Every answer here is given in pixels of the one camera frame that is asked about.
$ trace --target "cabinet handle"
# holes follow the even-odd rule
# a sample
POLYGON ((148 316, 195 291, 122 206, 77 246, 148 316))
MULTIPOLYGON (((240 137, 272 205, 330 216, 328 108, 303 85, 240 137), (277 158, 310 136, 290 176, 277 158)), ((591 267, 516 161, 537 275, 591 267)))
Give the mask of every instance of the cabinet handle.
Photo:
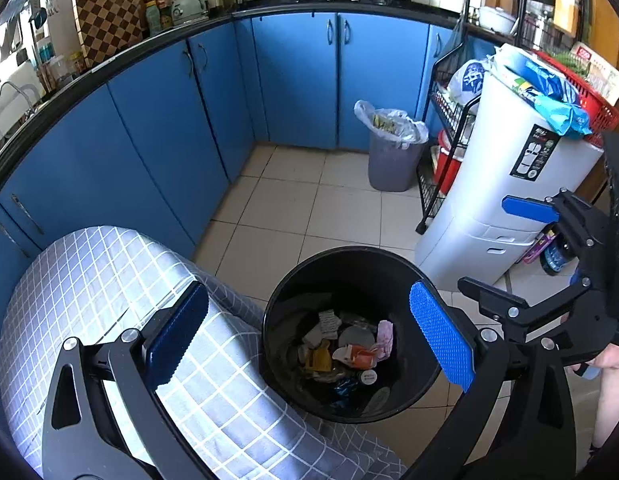
POLYGON ((439 57, 441 55, 441 49, 443 48, 443 41, 441 40, 441 35, 436 33, 436 51, 433 53, 434 57, 439 57))
POLYGON ((194 73, 194 62, 192 61, 192 56, 190 56, 190 53, 189 53, 189 50, 187 50, 187 47, 183 49, 183 54, 187 56, 187 59, 190 62, 190 70, 187 73, 187 76, 191 77, 192 74, 194 73))
POLYGON ((36 227, 36 230, 39 232, 39 234, 44 235, 45 231, 43 231, 43 229, 41 229, 41 226, 36 223, 36 220, 32 218, 32 215, 30 215, 29 211, 14 193, 12 193, 12 202, 14 202, 16 204, 16 207, 19 208, 23 212, 23 214, 29 218, 29 221, 34 224, 34 227, 36 227))
POLYGON ((10 233, 8 233, 8 230, 5 229, 5 226, 0 222, 0 232, 2 232, 5 236, 7 236, 10 239, 10 242, 12 242, 14 245, 16 245, 16 247, 18 247, 18 250, 21 251, 21 253, 23 253, 23 256, 26 257, 27 259, 30 259, 30 255, 29 253, 27 253, 27 251, 21 247, 16 240, 14 240, 14 238, 12 238, 12 235, 10 233))
POLYGON ((207 51, 205 50, 205 47, 201 43, 198 44, 198 48, 202 49, 205 53, 205 64, 203 65, 203 70, 205 70, 207 68, 207 62, 209 57, 207 56, 207 51))
POLYGON ((352 40, 352 28, 349 26, 349 22, 345 20, 345 41, 343 43, 348 44, 352 40))
POLYGON ((334 43, 334 27, 332 20, 327 20, 327 44, 331 45, 332 43, 334 43))

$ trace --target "gray trash can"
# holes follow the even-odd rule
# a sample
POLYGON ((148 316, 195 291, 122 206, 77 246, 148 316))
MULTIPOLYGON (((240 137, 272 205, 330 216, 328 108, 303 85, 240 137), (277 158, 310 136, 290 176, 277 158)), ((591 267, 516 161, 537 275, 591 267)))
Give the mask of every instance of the gray trash can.
POLYGON ((379 191, 407 191, 416 178, 416 167, 424 144, 410 144, 406 150, 394 140, 369 133, 369 184, 379 191))

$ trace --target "countertop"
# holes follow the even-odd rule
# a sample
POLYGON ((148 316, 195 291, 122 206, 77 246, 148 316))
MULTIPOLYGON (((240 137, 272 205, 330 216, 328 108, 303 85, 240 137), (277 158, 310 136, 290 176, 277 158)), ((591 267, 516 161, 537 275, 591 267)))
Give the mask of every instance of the countertop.
POLYGON ((404 2, 401 7, 381 4, 335 0, 331 2, 282 3, 281 0, 253 0, 247 2, 244 10, 219 16, 209 20, 194 20, 179 27, 171 28, 153 38, 110 57, 97 67, 84 73, 71 84, 56 93, 35 115, 7 141, 0 150, 0 189, 19 162, 29 150, 54 126, 72 107, 91 94, 96 88, 130 65, 150 56, 170 44, 185 40, 224 23, 245 18, 286 14, 289 12, 359 12, 378 14, 430 23, 440 27, 453 28, 459 18, 458 13, 439 7, 431 7, 415 2, 404 2))

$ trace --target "faucet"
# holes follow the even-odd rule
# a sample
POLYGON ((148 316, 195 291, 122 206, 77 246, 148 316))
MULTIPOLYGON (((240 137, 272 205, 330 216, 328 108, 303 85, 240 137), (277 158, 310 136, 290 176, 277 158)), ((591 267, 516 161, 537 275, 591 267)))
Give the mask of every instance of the faucet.
POLYGON ((1 83, 0 94, 1 92, 3 92, 3 87, 5 85, 10 85, 14 90, 16 90, 16 92, 21 94, 26 99, 27 105, 29 106, 29 110, 26 112, 26 119, 29 119, 31 116, 33 116, 36 113, 36 111, 34 110, 34 105, 32 104, 32 101, 30 101, 30 98, 27 96, 27 94, 23 92, 17 85, 15 85, 13 82, 9 80, 1 83))

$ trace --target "kettle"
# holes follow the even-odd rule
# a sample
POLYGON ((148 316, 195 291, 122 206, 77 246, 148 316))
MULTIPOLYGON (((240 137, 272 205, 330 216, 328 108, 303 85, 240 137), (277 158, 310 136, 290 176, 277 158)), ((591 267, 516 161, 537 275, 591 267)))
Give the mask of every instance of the kettle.
POLYGON ((174 0, 172 4, 172 21, 181 25, 187 20, 200 18, 207 13, 205 0, 174 0))

